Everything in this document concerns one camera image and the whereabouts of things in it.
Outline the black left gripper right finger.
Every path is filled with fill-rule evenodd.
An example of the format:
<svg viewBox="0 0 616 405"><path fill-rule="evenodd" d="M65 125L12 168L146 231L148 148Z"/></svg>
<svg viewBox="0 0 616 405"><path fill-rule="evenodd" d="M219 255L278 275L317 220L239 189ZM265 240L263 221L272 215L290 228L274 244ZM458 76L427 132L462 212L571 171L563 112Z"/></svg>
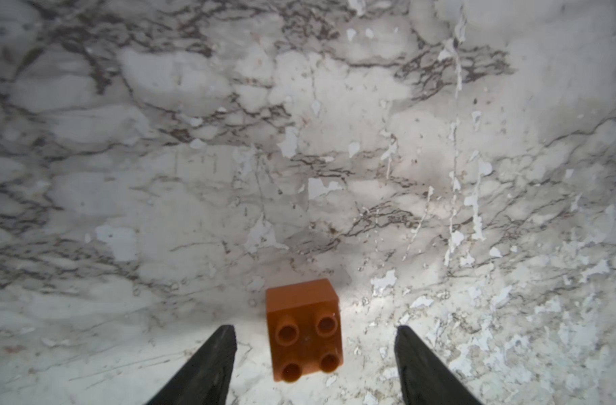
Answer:
<svg viewBox="0 0 616 405"><path fill-rule="evenodd" d="M404 403L482 404L409 326L397 328L394 351Z"/></svg>

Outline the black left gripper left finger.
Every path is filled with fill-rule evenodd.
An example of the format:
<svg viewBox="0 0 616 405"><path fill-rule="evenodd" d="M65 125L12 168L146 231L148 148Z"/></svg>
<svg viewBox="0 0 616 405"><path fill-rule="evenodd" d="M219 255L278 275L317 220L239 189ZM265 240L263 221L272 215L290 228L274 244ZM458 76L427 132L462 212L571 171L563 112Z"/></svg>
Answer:
<svg viewBox="0 0 616 405"><path fill-rule="evenodd" d="M236 351L235 327L220 326L147 405L225 405Z"/></svg>

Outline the orange lego brick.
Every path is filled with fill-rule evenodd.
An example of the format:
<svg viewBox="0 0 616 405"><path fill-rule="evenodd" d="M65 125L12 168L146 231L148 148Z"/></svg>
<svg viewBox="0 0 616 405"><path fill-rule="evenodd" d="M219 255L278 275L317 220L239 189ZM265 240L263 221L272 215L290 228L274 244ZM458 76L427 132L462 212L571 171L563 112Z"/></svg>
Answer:
<svg viewBox="0 0 616 405"><path fill-rule="evenodd" d="M266 316L275 381L293 383L343 364L339 298L328 279L268 289Z"/></svg>

